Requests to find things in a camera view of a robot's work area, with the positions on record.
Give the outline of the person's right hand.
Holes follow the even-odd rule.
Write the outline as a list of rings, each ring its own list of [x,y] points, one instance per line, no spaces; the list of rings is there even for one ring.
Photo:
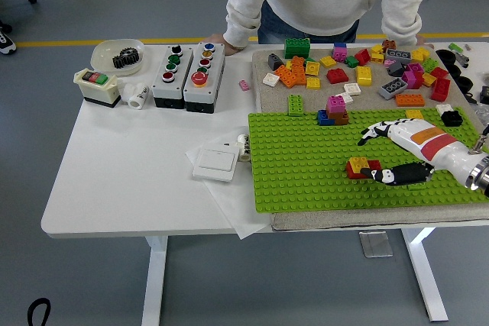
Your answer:
[[[234,55],[234,54],[242,51],[242,48],[235,47],[235,46],[231,45],[228,41],[226,41],[222,34],[212,34],[211,36],[207,37],[204,40],[204,42],[205,43],[211,43],[211,44],[223,44],[224,48],[225,48],[225,55],[226,56],[231,56],[231,55]]]

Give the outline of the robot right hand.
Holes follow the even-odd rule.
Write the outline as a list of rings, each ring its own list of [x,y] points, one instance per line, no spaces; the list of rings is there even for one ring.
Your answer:
[[[382,121],[362,131],[358,145],[377,137],[387,137],[397,146],[413,154],[418,162],[390,169],[362,168],[361,174],[388,186],[428,182],[436,170],[447,170],[464,187],[480,189],[488,194],[488,154],[481,150],[488,129],[477,144],[468,148],[452,135],[423,119]]]

